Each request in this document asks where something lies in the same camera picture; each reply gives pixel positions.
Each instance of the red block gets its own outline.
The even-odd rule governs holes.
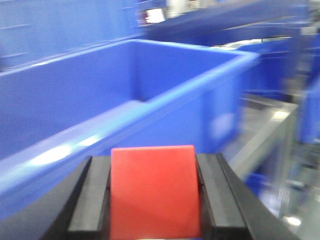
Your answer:
[[[201,236],[193,146],[114,148],[110,184],[111,240]]]

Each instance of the blue storage crate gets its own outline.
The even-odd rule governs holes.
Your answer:
[[[288,71],[291,39],[268,41],[239,47],[238,50],[260,54],[260,63],[248,71],[244,90],[250,94],[282,100]]]
[[[298,140],[314,144],[320,138],[320,74],[304,91],[298,119]]]
[[[240,131],[242,73],[257,57],[128,40],[0,73],[0,220],[88,155],[187,144],[218,151]]]
[[[259,197],[266,184],[266,176],[259,173],[251,173],[245,180],[245,185]]]
[[[317,75],[320,73],[320,34],[317,34],[311,41],[311,46],[306,50],[311,59],[310,76],[307,79],[307,84],[311,84],[316,80]]]

